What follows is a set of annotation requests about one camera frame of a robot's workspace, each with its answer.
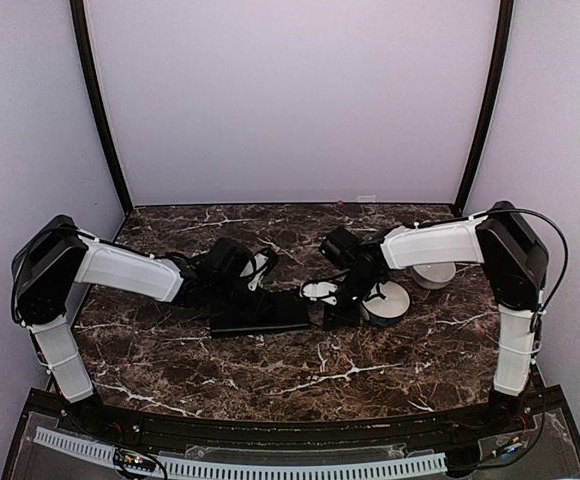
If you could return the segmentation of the black zippered tool case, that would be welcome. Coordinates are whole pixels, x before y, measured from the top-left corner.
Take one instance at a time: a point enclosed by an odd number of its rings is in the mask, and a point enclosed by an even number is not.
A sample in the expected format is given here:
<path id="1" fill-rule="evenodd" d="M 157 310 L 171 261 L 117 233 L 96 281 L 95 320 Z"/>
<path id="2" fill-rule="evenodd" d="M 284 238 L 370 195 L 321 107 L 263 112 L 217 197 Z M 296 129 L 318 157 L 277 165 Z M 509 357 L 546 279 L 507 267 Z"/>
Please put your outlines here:
<path id="1" fill-rule="evenodd" d="M 293 291 L 254 293 L 211 307 L 212 338 L 279 334 L 311 326 L 307 301 Z"/>

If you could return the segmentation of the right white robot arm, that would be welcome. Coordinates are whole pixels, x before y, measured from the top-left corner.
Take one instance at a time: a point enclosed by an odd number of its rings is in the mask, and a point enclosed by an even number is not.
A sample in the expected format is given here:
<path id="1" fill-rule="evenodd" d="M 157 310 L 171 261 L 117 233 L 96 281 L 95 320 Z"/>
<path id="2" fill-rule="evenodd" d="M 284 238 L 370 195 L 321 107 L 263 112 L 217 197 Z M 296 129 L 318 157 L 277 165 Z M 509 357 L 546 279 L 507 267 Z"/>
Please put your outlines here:
<path id="1" fill-rule="evenodd" d="M 512 397 L 525 390 L 530 367 L 539 351 L 539 332 L 546 308 L 562 282 L 547 285 L 549 252 L 527 222 L 537 218 L 553 230 L 545 215 L 500 201 L 473 215 L 405 223 L 362 240 L 344 227 L 331 231 L 319 247 L 340 273 L 309 280 L 301 298 L 327 304 L 337 322 L 355 320 L 353 308 L 381 292 L 380 282 L 394 270 L 447 263 L 481 266 L 499 314 L 499 350 L 492 382 L 501 394 L 480 413 L 480 424 L 491 434 L 504 432 L 519 416 Z"/>

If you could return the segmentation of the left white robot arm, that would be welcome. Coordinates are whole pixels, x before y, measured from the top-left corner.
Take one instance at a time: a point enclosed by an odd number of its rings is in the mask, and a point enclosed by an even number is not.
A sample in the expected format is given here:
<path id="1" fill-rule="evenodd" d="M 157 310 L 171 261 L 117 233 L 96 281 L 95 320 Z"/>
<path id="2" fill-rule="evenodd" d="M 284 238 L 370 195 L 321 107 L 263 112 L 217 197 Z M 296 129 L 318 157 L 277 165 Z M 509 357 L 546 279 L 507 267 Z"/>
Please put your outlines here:
<path id="1" fill-rule="evenodd" d="M 67 320 L 67 298 L 76 284 L 98 285 L 181 308 L 203 308 L 240 295 L 259 298 L 262 279 L 276 266 L 270 248 L 256 253 L 221 237 L 204 254 L 155 256 L 103 240 L 57 215 L 12 260 L 10 310 L 27 329 L 71 417 L 90 436 L 111 427 L 110 412 L 91 397 L 95 387 Z"/>

